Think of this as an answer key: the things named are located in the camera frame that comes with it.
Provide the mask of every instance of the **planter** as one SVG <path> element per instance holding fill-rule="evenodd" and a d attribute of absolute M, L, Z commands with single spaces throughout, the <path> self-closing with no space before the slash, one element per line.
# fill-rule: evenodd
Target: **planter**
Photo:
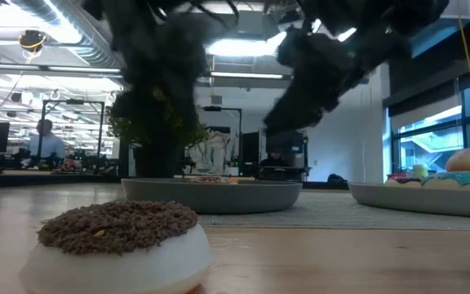
<path fill-rule="evenodd" d="M 135 176 L 141 178 L 173 178 L 182 149 L 151 144 L 134 149 Z"/>

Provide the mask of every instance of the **window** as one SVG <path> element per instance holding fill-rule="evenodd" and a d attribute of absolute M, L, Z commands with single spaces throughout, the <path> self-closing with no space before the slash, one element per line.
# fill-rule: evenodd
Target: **window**
<path fill-rule="evenodd" d="M 415 164 L 446 172 L 454 152 L 470 148 L 470 88 L 398 114 L 392 118 L 392 130 L 393 172 L 412 170 Z"/>
<path fill-rule="evenodd" d="M 455 106 L 446 111 L 442 111 L 439 114 L 435 114 L 428 118 L 424 118 L 418 122 L 411 123 L 410 125 L 401 127 L 398 129 L 399 133 L 404 133 L 406 131 L 418 130 L 423 127 L 436 126 L 441 123 L 450 122 L 453 120 L 460 120 L 462 118 L 462 105 Z"/>
<path fill-rule="evenodd" d="M 447 160 L 462 148 L 461 127 L 403 137 L 400 139 L 401 169 L 411 170 L 415 164 L 422 164 L 429 170 L 444 172 Z"/>

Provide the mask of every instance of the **potted plant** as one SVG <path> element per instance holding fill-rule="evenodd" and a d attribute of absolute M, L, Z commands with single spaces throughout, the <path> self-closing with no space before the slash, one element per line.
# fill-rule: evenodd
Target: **potted plant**
<path fill-rule="evenodd" d="M 193 123 L 184 123 L 164 95 L 145 98 L 132 97 L 129 91 L 117 96 L 107 108 L 109 135 L 134 146 L 137 177 L 173 178 L 184 149 L 204 141 L 206 128 L 195 109 L 190 110 L 195 116 Z"/>

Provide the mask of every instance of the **gray plate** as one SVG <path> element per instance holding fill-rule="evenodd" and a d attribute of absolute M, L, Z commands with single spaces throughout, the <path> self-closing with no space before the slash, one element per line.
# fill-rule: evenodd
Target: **gray plate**
<path fill-rule="evenodd" d="M 360 204 L 408 212 L 470 216 L 470 191 L 349 184 Z"/>
<path fill-rule="evenodd" d="M 186 183 L 182 179 L 123 179 L 129 200 L 175 201 L 197 213 L 242 214 L 287 209 L 299 198 L 302 184 L 241 181 L 238 185 Z"/>

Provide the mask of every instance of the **exposed duct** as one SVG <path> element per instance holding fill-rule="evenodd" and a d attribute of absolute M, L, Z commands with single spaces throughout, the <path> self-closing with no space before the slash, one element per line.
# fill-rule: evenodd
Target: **exposed duct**
<path fill-rule="evenodd" d="M 72 25 L 82 36 L 77 45 L 70 48 L 92 67 L 121 68 L 122 61 L 109 48 L 108 42 L 69 0 L 11 0 L 19 8 L 35 15 L 53 27 Z"/>

